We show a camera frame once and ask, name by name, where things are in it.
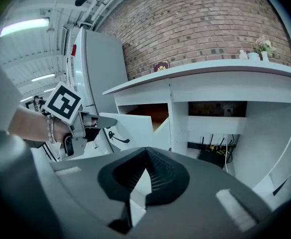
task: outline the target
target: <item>fluorescent light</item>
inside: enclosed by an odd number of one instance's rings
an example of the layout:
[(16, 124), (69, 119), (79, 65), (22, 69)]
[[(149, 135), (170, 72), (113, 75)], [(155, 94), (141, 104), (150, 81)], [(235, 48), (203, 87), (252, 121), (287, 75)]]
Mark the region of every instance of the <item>fluorescent light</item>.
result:
[(53, 91), (55, 88), (53, 89), (49, 89), (49, 90), (45, 90), (44, 92), (49, 92), (49, 91)]
[(46, 79), (46, 78), (49, 78), (49, 77), (54, 77), (54, 76), (55, 76), (55, 74), (48, 74), (48, 75), (45, 75), (45, 76), (41, 76), (41, 77), (32, 79), (31, 81), (35, 82), (35, 81), (39, 81), (39, 80)]
[(48, 25), (49, 25), (49, 19), (47, 18), (39, 18), (39, 19), (22, 21), (22, 22), (18, 22), (13, 25), (4, 27), (2, 31), (0, 32), (0, 37), (17, 32), (17, 31), (21, 31), (24, 29), (44, 27)]
[(26, 100), (28, 100), (28, 99), (31, 99), (31, 98), (33, 98), (33, 96), (31, 96), (31, 97), (29, 97), (29, 98), (25, 98), (25, 99), (21, 100), (20, 102), (24, 102), (24, 101), (26, 101)]

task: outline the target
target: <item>small figurine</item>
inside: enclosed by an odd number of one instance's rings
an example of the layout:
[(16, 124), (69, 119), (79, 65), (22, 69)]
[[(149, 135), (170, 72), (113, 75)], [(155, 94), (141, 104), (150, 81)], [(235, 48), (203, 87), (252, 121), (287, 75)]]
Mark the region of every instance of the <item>small figurine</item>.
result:
[(248, 59), (248, 56), (244, 50), (239, 50), (239, 59)]

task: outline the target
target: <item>bracelet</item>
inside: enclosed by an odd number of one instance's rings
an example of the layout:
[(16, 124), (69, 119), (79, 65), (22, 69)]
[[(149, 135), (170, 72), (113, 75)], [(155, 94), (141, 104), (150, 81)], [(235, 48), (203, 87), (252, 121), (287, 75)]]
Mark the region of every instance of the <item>bracelet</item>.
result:
[(49, 115), (47, 120), (47, 129), (48, 129), (48, 138), (50, 143), (56, 143), (54, 137), (54, 123), (55, 123), (55, 116)]

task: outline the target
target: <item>white refrigerator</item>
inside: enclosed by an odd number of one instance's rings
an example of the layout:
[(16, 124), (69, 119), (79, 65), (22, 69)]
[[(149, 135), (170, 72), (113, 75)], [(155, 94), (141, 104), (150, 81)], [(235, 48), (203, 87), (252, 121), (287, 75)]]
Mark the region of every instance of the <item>white refrigerator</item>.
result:
[[(121, 41), (81, 28), (75, 45), (74, 82), (78, 94), (83, 99), (84, 111), (95, 115), (117, 113), (113, 95), (103, 96), (102, 92), (127, 82)], [(110, 145), (104, 129), (100, 130), (94, 142), (100, 155), (117, 150), (115, 146)], [(90, 145), (87, 145), (82, 157), (91, 156), (92, 148), (88, 146)]]

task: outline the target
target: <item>ceiling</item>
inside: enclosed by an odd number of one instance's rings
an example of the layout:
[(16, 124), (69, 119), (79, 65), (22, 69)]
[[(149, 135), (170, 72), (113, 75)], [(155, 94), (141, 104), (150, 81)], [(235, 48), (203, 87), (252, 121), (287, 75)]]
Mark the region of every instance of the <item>ceiling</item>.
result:
[[(25, 20), (49, 18), (49, 27), (26, 29), (0, 37), (0, 65), (23, 98), (43, 94), (43, 91), (55, 87), (60, 81), (66, 81), (64, 26), (69, 30), (78, 25), (92, 1), (88, 0), (77, 7), (75, 0), (13, 0), (5, 15), (2, 15), (0, 30)], [(56, 77), (31, 81), (52, 73)]]

